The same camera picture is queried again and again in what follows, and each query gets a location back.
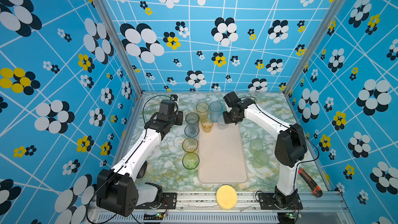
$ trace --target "blue patterned wallpaper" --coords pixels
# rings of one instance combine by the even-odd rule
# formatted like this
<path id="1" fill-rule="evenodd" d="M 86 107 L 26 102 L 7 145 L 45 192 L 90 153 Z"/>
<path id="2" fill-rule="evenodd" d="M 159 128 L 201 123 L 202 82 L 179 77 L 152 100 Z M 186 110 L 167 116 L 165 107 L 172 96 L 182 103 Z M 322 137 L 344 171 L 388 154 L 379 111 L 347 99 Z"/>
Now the blue patterned wallpaper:
<path id="1" fill-rule="evenodd" d="M 92 0 L 0 0 L 0 223 L 80 223 L 137 94 Z"/>
<path id="2" fill-rule="evenodd" d="M 281 91 L 333 2 L 104 1 L 145 91 Z"/>
<path id="3" fill-rule="evenodd" d="M 397 14 L 398 0 L 346 0 L 288 94 L 356 223 L 398 222 Z"/>

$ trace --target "green marble surface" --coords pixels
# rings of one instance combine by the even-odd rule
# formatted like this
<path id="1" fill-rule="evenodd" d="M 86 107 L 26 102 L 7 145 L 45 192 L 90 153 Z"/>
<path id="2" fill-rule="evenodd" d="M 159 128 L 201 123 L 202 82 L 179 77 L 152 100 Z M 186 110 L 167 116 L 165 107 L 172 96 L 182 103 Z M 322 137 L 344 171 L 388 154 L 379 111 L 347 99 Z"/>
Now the green marble surface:
<path id="1" fill-rule="evenodd" d="M 136 185 L 142 185 L 145 182 L 156 183 L 161 185 L 164 191 L 217 190 L 221 185 L 209 185 L 199 182 L 197 168 L 187 170 L 183 167 L 182 157 L 185 155 L 185 151 L 182 149 L 182 142 L 187 138 L 184 133 L 184 128 L 187 125 L 185 115 L 194 112 L 196 104 L 202 101 L 208 104 L 213 101 L 224 103 L 223 97 L 225 93 L 176 94 L 179 97 L 179 110 L 184 112 L 183 124 L 182 126 L 173 126 L 160 145 L 154 149 L 147 159 L 148 167 L 144 177 L 137 179 L 135 183 Z M 147 93 L 144 102 L 156 95 L 156 93 Z M 282 93 L 237 93 L 237 95 L 239 97 L 256 97 L 257 104 L 264 110 L 285 122 L 295 123 L 294 116 Z M 166 97 L 156 97 L 147 103 L 144 111 L 146 121 L 148 121 L 154 112 L 159 110 L 159 104 L 162 99 L 166 99 Z M 138 140 L 143 127 L 144 122 L 142 114 L 140 114 L 130 147 Z M 231 186 L 237 191 L 274 191 L 279 179 L 279 162 L 274 155 L 276 140 L 264 129 L 247 119 L 239 123 L 239 127 L 246 159 L 248 180 L 245 183 L 232 184 Z M 249 152 L 249 145 L 250 141 L 254 139 L 263 141 L 264 150 L 270 156 L 269 163 L 260 169 L 256 169 L 251 165 L 253 155 Z M 305 154 L 305 160 L 312 160 L 309 151 Z M 327 191 L 315 162 L 304 163 L 300 167 L 318 183 L 323 191 Z M 309 186 L 300 176 L 297 179 L 297 188 L 299 191 L 310 191 Z"/>

